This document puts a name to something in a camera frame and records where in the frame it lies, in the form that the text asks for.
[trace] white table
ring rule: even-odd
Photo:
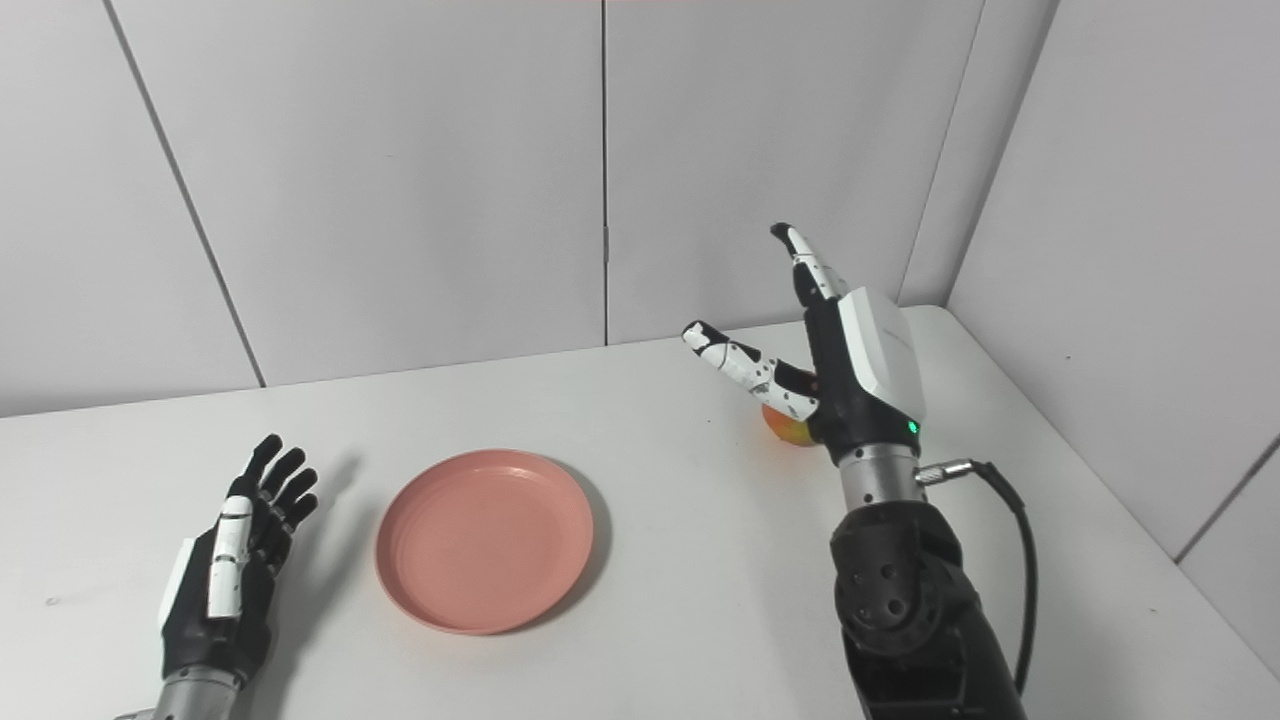
[[[908,313],[924,460],[993,460],[1030,509],[1029,716],[1275,717],[1280,683],[1009,378],[945,310]],[[806,359],[799,323],[739,337]],[[774,441],[755,401],[678,340],[0,420],[0,716],[105,720],[152,703],[177,543],[210,524],[273,430],[325,484],[243,717],[858,716],[832,610],[836,471],[822,450]],[[576,602],[492,638],[401,615],[370,542],[402,484],[480,447],[572,466],[599,523]],[[980,480],[929,495],[1012,651],[1012,519]]]

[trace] robotic finger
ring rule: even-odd
[[[818,411],[812,374],[777,357],[764,357],[701,320],[690,323],[682,337],[699,357],[778,413],[804,421]]]
[[[849,295],[849,283],[809,246],[794,227],[777,223],[769,232],[782,241],[791,254],[791,274],[796,286],[800,305],[809,307],[823,300],[835,300]]]

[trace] fingertip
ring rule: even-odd
[[[297,527],[306,520],[316,509],[320,507],[320,501],[314,495],[303,495],[293,503],[293,507],[284,514],[284,527],[289,532],[297,529]]]
[[[265,455],[271,457],[279,452],[282,447],[284,447],[284,441],[280,439],[280,436],[271,433],[262,438],[262,442],[257,443],[257,448],[253,450],[253,455]]]
[[[773,237],[781,240],[782,245],[787,246],[787,252],[795,255],[796,246],[791,242],[792,229],[795,228],[790,223],[774,223],[773,227],[769,228],[769,232],[773,233]]]

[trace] robotic hand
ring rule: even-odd
[[[264,439],[232,482],[214,527],[183,542],[160,609],[160,700],[155,710],[124,717],[225,720],[266,661],[275,577],[294,529],[317,505],[307,492],[315,470],[297,473],[306,461],[302,450],[285,452],[266,471],[282,447],[279,436]]]
[[[836,612],[864,711],[872,720],[1025,720],[1019,694],[1036,577],[1021,501],[989,464],[918,468],[924,393],[901,310],[868,288],[850,292],[791,225],[776,224],[772,233],[791,254],[815,372],[765,357],[700,320],[684,340],[762,402],[804,423],[840,470],[849,514],[831,541]],[[1028,551],[1030,623],[1016,683],[964,574],[960,542],[924,492],[970,471],[1014,509]]]

